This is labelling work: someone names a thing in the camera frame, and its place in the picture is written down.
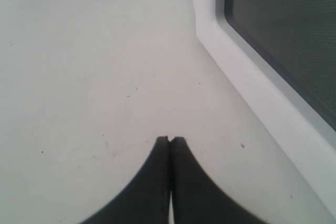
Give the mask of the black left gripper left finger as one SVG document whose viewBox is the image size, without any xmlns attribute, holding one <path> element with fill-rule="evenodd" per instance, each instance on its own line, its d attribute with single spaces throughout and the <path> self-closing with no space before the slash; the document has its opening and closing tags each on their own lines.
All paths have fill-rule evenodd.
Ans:
<svg viewBox="0 0 336 224">
<path fill-rule="evenodd" d="M 126 187 L 83 223 L 168 223 L 170 175 L 170 141 L 160 136 Z"/>
</svg>

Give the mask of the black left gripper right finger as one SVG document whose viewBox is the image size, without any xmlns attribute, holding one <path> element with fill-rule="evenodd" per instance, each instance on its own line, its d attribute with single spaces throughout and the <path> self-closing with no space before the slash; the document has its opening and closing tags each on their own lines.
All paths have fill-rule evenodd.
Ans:
<svg viewBox="0 0 336 224">
<path fill-rule="evenodd" d="M 204 172 L 185 138 L 171 140 L 175 223 L 264 223 L 226 195 Z"/>
</svg>

